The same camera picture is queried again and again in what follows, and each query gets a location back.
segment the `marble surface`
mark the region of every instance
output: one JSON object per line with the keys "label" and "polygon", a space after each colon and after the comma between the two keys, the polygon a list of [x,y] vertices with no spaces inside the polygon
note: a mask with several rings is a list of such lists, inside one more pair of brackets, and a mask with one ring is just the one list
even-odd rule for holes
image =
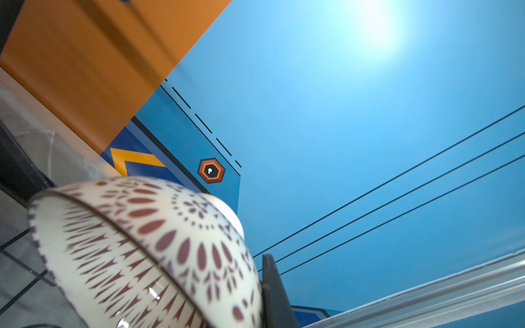
{"label": "marble surface", "polygon": [[[0,84],[0,120],[15,136],[35,165],[57,185],[67,185],[105,175],[79,154],[60,135],[46,126],[20,99]],[[27,229],[26,210],[0,192],[0,245]],[[45,267],[25,235],[5,251],[36,272]],[[0,306],[34,279],[4,254],[0,254]],[[54,324],[62,328],[85,328],[58,288],[37,282],[0,316],[0,327],[23,328],[33,324]]]}

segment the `dark blue panel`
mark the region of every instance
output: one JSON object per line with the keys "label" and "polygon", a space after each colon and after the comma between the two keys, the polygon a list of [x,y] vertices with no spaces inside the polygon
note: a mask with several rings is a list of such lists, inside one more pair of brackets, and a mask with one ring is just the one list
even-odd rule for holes
{"label": "dark blue panel", "polygon": [[160,150],[159,145],[156,144],[158,140],[151,139],[153,136],[149,134],[146,135],[137,124],[140,124],[140,126],[143,127],[142,123],[140,123],[137,118],[134,118],[126,125],[126,128],[140,143],[148,148],[148,150],[157,157],[162,164],[166,165],[166,168],[182,182],[183,186],[196,193],[208,193],[207,189],[196,180],[196,178],[178,161],[175,156],[173,156],[173,154],[168,154],[163,150]]}
{"label": "dark blue panel", "polygon": [[128,175],[151,176],[184,185],[166,167],[126,162],[126,170],[128,171]]}
{"label": "dark blue panel", "polygon": [[[166,91],[158,88],[135,117],[212,195],[237,212],[240,176]],[[197,174],[200,161],[207,158],[217,158],[226,168],[221,183],[207,184]]]}
{"label": "dark blue panel", "polygon": [[299,325],[301,327],[307,326],[309,324],[321,320],[317,315],[313,313],[294,311],[294,314],[296,315],[297,321],[299,321]]}
{"label": "dark blue panel", "polygon": [[104,152],[100,154],[100,156],[106,162],[115,167],[115,164],[113,163],[113,156],[111,156],[111,148],[151,154],[151,152],[126,128],[122,129],[122,131],[117,134],[115,139],[113,139]]}

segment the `black edge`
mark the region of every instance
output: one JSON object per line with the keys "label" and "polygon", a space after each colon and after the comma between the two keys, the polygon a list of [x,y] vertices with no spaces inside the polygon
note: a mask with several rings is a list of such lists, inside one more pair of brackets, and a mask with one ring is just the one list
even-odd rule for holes
{"label": "black edge", "polygon": [[181,98],[182,101],[184,101],[184,103],[186,104],[186,106],[188,106],[188,108],[191,109],[191,106],[188,105],[188,103],[186,102],[186,100],[184,100],[184,98],[182,98],[182,96],[177,92],[177,90],[175,90],[175,88],[173,88],[173,87],[171,87],[171,88],[173,89],[173,91],[175,91],[175,93],[177,94],[177,96],[178,96],[179,98]]}
{"label": "black edge", "polygon": [[0,120],[0,190],[27,208],[37,192],[54,187]]}
{"label": "black edge", "polygon": [[0,54],[23,5],[24,0],[0,0]]}
{"label": "black edge", "polygon": [[193,174],[191,174],[188,169],[186,169],[186,167],[184,167],[184,165],[182,165],[181,162],[179,162],[179,160],[173,156],[173,154],[159,141],[159,139],[157,139],[153,133],[150,132],[150,130],[148,130],[144,124],[142,124],[142,122],[136,118],[135,116],[133,116],[131,118],[131,122],[133,122],[133,124],[135,124],[135,126],[137,128],[139,128],[139,130],[144,133],[144,135],[151,140],[151,142],[153,142],[153,144],[159,148],[159,150],[164,154],[166,155],[166,157],[173,162],[173,164],[175,164],[175,166],[177,166],[181,171],[182,173],[184,173],[185,176],[188,177],[188,179],[190,179],[190,181],[195,185],[197,186],[197,188],[203,192],[203,193],[207,193],[207,194],[211,194],[207,189],[206,187],[203,186],[202,183],[199,182],[199,180],[197,180],[197,178],[195,176],[193,176]]}
{"label": "black edge", "polygon": [[228,155],[230,155],[230,156],[232,155],[232,154],[228,151],[228,149],[226,149],[226,147],[224,147],[223,143],[222,143],[219,139],[217,139],[217,142],[220,143],[220,145],[224,148],[224,150],[226,150],[226,152],[228,153]]}
{"label": "black edge", "polygon": [[204,125],[205,128],[208,129],[208,131],[209,131],[210,133],[213,133],[213,132],[208,128],[208,125],[206,125],[206,123],[204,123],[204,121],[201,120],[201,118],[200,118],[197,114],[195,114],[195,116],[197,116],[198,120],[202,123],[202,125]]}
{"label": "black edge", "polygon": [[307,306],[292,305],[292,310],[293,309],[317,311],[317,312],[321,312],[322,314],[324,314],[327,318],[331,317],[331,315],[325,309],[317,309],[317,308],[309,308]]}
{"label": "black edge", "polygon": [[219,151],[219,149],[217,149],[217,147],[213,144],[213,142],[211,142],[211,140],[206,136],[206,134],[204,134],[204,132],[202,132],[202,130],[197,126],[197,124],[195,124],[195,122],[193,122],[193,120],[190,118],[190,116],[182,109],[182,107],[175,101],[175,99],[173,99],[171,94],[166,89],[164,89],[164,87],[162,85],[160,87],[162,88],[162,90],[164,90],[164,92],[166,92],[166,94],[168,96],[170,96],[171,100],[173,100],[173,102],[177,105],[177,107],[179,107],[181,109],[181,111],[193,123],[193,125],[202,133],[202,135],[209,141],[209,143],[212,144],[213,148],[215,148],[217,153],[219,153],[224,158],[224,160],[232,167],[232,169],[235,171],[235,173],[237,173],[240,176],[239,172],[237,172],[237,170],[233,167],[233,165],[226,159],[226,157],[224,157],[224,155]]}
{"label": "black edge", "polygon": [[267,328],[299,328],[272,255],[262,257],[262,289]]}

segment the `black object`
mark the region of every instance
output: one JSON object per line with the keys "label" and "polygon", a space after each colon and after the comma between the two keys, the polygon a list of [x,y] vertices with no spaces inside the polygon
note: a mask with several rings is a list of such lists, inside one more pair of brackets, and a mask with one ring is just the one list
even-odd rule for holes
{"label": "black object", "polygon": [[[27,208],[28,202],[33,195],[39,191],[54,186],[55,184],[35,166],[4,123],[0,121],[0,189]],[[35,275],[36,278],[0,309],[0,315],[7,311],[11,305],[22,297],[22,295],[24,295],[38,281],[43,279],[48,285],[55,286],[54,283],[44,278],[47,274],[47,270],[37,274],[33,269],[5,251],[7,246],[13,244],[28,232],[28,229],[22,231],[20,234],[3,244],[0,247],[0,252],[15,261],[15,263],[28,272]]]}
{"label": "black object", "polygon": [[216,158],[201,160],[198,165],[197,174],[206,183],[221,183],[226,169]]}
{"label": "black object", "polygon": [[24,0],[0,0],[0,54],[23,4]]}
{"label": "black object", "polygon": [[33,195],[54,186],[0,121],[0,189],[27,207]]}
{"label": "black object", "polygon": [[262,258],[262,292],[266,314],[266,328],[299,328],[292,311],[274,257]]}

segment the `bowl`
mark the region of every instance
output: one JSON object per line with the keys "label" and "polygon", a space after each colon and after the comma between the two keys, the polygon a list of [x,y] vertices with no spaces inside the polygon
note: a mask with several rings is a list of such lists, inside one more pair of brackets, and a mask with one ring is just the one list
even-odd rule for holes
{"label": "bowl", "polygon": [[244,236],[206,196],[114,177],[40,192],[28,218],[49,273],[91,328],[263,326]]}

